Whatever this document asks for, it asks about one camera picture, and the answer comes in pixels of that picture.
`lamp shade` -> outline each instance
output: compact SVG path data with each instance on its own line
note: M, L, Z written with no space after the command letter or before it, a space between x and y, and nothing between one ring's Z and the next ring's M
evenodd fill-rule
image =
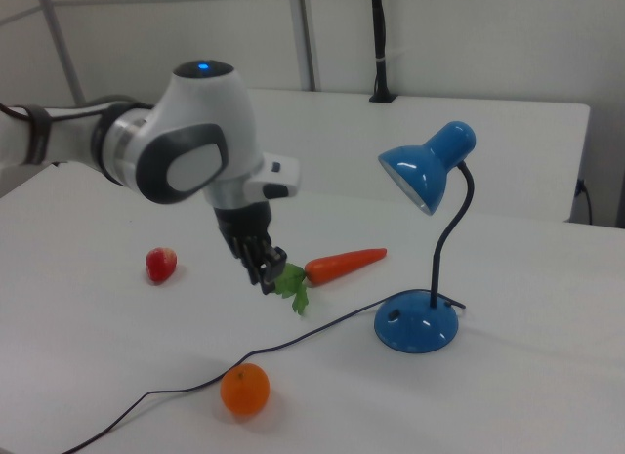
M423 145L400 146L378 159L401 190L425 213L438 208L447 173L476 146L476 134L464 122L449 122Z

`lamp gooseneck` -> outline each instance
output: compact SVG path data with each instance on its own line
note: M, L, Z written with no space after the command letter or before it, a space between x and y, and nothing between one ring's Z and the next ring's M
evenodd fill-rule
M430 308L435 308L438 303L438 276L440 273L440 252L442 251L442 246L444 245L445 240L447 239L451 231L453 231L458 223L460 223L462 217L464 217L465 213L467 213L467 210L469 210L469 206L471 205L471 201L473 200L473 194L475 190L473 176L471 175L467 164L464 161L461 161L458 164L457 168L462 172L465 179L467 180L467 195L456 216L453 217L449 225L440 235L437 243L437 248L434 251L434 258L432 260L432 286L430 288Z

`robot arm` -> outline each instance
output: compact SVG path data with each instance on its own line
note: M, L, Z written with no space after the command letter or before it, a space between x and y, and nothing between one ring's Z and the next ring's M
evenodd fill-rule
M161 204L203 190L252 284L265 294L273 290L286 254L271 246L269 200L297 193L300 167L293 158L260 152L252 106L232 66L180 65L154 108L120 101L3 112L11 113L0 114L4 165L78 161Z

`white wall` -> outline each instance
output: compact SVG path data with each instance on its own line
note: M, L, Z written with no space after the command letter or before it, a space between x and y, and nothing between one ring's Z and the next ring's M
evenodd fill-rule
M302 89L291 0L53 0L87 99L162 95L173 68L215 58L251 88Z
M73 104L38 0L0 0L0 56L0 102ZM38 171L0 170L0 196Z
M613 226L625 171L625 0L383 0L404 95L585 103L581 176ZM310 0L318 85L371 93L371 0ZM585 204L575 208L585 220Z

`lamp base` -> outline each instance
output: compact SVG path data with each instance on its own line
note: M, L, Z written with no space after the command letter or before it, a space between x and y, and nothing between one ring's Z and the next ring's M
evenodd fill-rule
M453 340L458 316L440 296L437 307L431 308L429 291L407 290L380 306L374 328L380 340L394 350L427 353Z

